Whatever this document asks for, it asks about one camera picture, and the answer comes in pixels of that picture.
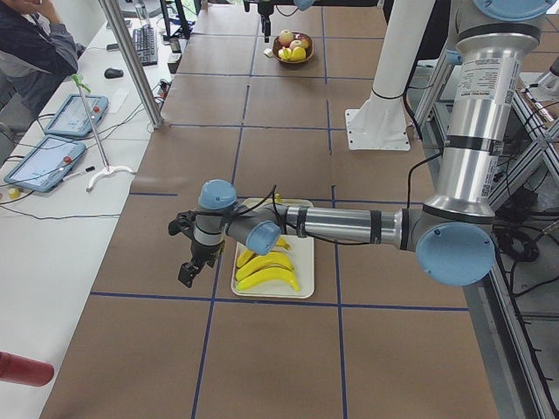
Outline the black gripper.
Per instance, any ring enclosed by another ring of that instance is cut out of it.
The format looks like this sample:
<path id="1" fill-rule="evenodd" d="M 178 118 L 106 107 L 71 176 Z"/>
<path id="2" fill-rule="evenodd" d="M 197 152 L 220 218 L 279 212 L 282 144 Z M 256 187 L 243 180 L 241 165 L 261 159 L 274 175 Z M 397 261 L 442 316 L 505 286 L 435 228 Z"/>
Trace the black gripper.
<path id="1" fill-rule="evenodd" d="M 264 41 L 270 40 L 270 16 L 274 13 L 274 2 L 272 0 L 258 0 L 258 13 L 262 23 Z"/>
<path id="2" fill-rule="evenodd" d="M 197 226 L 196 221 L 196 212 L 189 210 L 178 213 L 168 226 L 171 236 L 182 233 L 191 241 L 191 259 L 180 266 L 177 277 L 186 287 L 192 287 L 194 279 L 206 264 L 213 267 L 224 249 L 224 235 L 216 231 L 205 232 Z"/>

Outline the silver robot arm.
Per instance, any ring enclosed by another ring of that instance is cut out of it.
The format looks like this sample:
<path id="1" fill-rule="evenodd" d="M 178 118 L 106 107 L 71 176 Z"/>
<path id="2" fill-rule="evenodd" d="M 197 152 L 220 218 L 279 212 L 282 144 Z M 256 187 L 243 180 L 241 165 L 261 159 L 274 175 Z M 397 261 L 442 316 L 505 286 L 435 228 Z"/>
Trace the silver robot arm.
<path id="1" fill-rule="evenodd" d="M 460 73 L 433 196 L 421 209 L 396 212 L 284 206 L 272 196 L 253 207 L 233 185 L 206 182 L 194 210 L 169 223 L 184 234 L 191 259 L 178 278 L 191 285 L 213 265 L 230 237 L 265 255 L 283 234 L 336 244 L 391 244 L 415 253 L 423 271 L 445 285 L 465 286 L 492 269 L 494 212 L 488 197 L 503 148 L 524 58 L 539 44 L 549 1 L 454 1 L 448 38 Z"/>
<path id="2" fill-rule="evenodd" d="M 257 12 L 260 16 L 261 31 L 264 41 L 270 41 L 272 33 L 272 24 L 270 16 L 275 12 L 277 6 L 287 5 L 294 6 L 296 11 L 305 11 L 312 6 L 320 7 L 376 7 L 379 4 L 377 0 L 323 0 L 323 1 L 307 1 L 307 0 L 248 0 L 242 2 L 245 12 L 249 12 L 251 5 L 255 4 Z"/>

